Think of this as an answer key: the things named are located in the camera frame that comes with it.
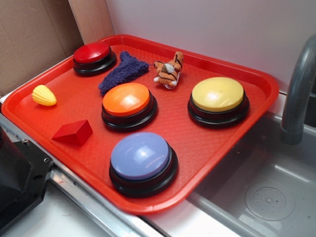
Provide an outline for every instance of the cardboard box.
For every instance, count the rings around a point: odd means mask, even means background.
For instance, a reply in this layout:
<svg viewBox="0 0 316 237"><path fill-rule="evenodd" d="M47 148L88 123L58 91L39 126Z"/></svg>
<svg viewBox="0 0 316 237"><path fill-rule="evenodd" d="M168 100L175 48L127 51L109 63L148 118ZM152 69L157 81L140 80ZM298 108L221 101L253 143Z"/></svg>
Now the cardboard box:
<svg viewBox="0 0 316 237"><path fill-rule="evenodd" d="M109 35L104 0L0 1L0 98Z"/></svg>
<svg viewBox="0 0 316 237"><path fill-rule="evenodd" d="M0 97L83 45L64 0L0 1Z"/></svg>

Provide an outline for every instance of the faucet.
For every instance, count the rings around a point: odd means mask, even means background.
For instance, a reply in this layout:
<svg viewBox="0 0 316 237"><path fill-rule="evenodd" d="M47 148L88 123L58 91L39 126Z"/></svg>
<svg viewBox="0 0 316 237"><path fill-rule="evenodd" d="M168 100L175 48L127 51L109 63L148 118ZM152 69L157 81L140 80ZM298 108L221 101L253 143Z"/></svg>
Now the faucet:
<svg viewBox="0 0 316 237"><path fill-rule="evenodd" d="M287 93L280 139L296 145L302 141L304 123L316 127L316 35L305 43L296 62Z"/></svg>

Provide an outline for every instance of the stuffed tiger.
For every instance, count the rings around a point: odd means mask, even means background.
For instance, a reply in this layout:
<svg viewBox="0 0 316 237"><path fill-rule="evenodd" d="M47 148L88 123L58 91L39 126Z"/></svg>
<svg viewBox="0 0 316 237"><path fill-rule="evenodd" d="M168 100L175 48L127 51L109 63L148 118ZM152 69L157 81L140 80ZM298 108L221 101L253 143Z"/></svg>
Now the stuffed tiger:
<svg viewBox="0 0 316 237"><path fill-rule="evenodd" d="M154 78L154 82L164 84L168 89L175 88L183 68L183 62L183 54L179 51L175 53L173 60L168 63L155 61L154 67L158 77Z"/></svg>

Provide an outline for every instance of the tray rim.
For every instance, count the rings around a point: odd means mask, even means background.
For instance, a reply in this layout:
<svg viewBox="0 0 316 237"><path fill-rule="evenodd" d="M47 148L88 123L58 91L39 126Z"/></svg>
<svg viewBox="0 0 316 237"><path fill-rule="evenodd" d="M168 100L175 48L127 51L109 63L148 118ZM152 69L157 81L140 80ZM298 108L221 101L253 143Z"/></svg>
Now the tray rim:
<svg viewBox="0 0 316 237"><path fill-rule="evenodd" d="M263 92L266 95L266 100L264 103L261 104L260 109L257 109L250 118L247 119L247 121L242 125L242 128L240 127L235 133L234 133L234 138L231 137L226 141L223 146L215 152L215 154L212 157L219 157L216 160L214 159L209 159L207 163L205 164L204 167L202 167L198 173L192 177L188 183L186 183L185 186L181 188L179 192L177 192L172 198L168 199L167 201L162 201L155 203L153 205L141 205L137 203L131 203L131 202L126 202L126 203L114 203L118 208L127 211L132 214L137 214L137 215L143 215L143 214L151 214L151 213L157 213L163 210L167 210L175 206L176 204L180 203L183 201L189 194L190 192L198 185L198 183L212 170L212 168L224 157L224 155L233 147L233 145L254 125L254 123L268 110L270 105L276 100L278 94L279 94L279 87L275 79L264 72L248 68L245 66L241 66L238 64L226 62L223 60L215 59L212 57L208 57L205 55L193 53L187 50L182 50L178 49L172 46L168 46L165 44L161 44L158 42L150 41L147 39L142 39L139 37L131 36L131 35L115 35L111 37L106 37L101 39L100 41L107 41L109 45L112 45L111 42L115 41L120 41L120 43L125 44L126 42L132 42L132 41L137 41L139 44L139 49L144 50L144 51L150 51L148 49L151 49L151 51L155 51L155 54L161 55L163 57L173 57L173 54L175 51L181 51L185 58L186 58L186 63L191 64L193 66L198 66L197 64L210 64L212 66L217 65L218 68L220 67L228 67L231 69L231 71L235 70L238 71L239 73L251 73L254 75L254 77L261 77L264 78L264 81L257 81L257 84L262 84L265 87L265 90ZM20 101L22 98L25 96L29 95L32 93L32 87L35 87L39 84L46 84L53 80L56 76L60 75L64 71L68 71L70 67L72 68L73 66L73 56L70 56L63 60L62 62L58 63L57 65L53 66L52 68L48 69L47 71L43 72L42 74L36 76L29 82L25 83L21 87L17 88L15 91L13 91L5 100L4 104L2 105L2 113L10 119L14 124L16 124L19 128L23 129L27 134L33 134L36 135L35 137L41 137L38 132L35 130L31 130L31 128L28 127L26 123L23 122L22 119L20 119L14 111L11 111L9 108L9 104L17 104L18 101ZM45 140L37 140L37 142L42 145L46 144ZM58 149L55 149L55 153L57 154L62 154L62 151L58 151ZM75 169L80 169L80 170L85 170L86 168L81 165L76 163L75 164ZM90 180L90 182L95 181L99 182L100 178L98 177L93 177L91 176L90 173L83 172L85 177ZM118 194L109 194L108 199L111 200L112 198L116 198Z"/></svg>

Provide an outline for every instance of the sink basin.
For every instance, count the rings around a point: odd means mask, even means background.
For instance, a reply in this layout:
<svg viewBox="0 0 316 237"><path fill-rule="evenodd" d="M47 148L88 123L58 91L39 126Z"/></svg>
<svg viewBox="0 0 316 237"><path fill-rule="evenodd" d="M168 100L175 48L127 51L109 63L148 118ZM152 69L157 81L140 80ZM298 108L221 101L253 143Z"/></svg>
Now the sink basin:
<svg viewBox="0 0 316 237"><path fill-rule="evenodd" d="M315 236L316 131L286 145L280 123L267 112L188 200L241 236Z"/></svg>

